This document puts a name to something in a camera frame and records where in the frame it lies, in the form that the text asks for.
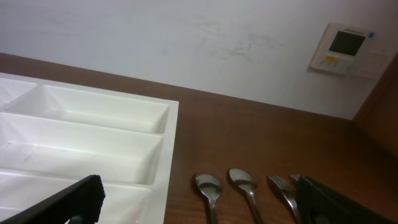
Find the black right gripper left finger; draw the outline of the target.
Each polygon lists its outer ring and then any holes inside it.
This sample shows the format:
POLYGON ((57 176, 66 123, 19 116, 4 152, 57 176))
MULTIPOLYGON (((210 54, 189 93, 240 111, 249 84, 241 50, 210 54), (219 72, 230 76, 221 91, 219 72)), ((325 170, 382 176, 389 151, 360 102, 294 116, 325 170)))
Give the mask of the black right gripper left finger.
POLYGON ((2 223, 95 224, 100 219, 105 197, 101 177, 89 175, 2 223))

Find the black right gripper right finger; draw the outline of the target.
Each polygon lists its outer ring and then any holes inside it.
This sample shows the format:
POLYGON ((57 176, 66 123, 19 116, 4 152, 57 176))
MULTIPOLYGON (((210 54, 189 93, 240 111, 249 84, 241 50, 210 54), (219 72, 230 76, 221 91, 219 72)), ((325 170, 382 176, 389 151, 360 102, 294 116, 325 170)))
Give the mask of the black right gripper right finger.
POLYGON ((395 224, 309 176, 298 178, 295 200, 304 224, 395 224))

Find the steel spoon tray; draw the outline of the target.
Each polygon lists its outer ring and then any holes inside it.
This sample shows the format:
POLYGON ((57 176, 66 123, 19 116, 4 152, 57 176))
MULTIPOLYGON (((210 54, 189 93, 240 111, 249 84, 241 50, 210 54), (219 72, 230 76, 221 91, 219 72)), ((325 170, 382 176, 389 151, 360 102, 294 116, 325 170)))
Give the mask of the steel spoon tray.
POLYGON ((195 174, 195 184, 200 193, 206 198, 211 224, 218 224, 216 201, 223 191, 223 184, 219 178, 211 174, 195 174))

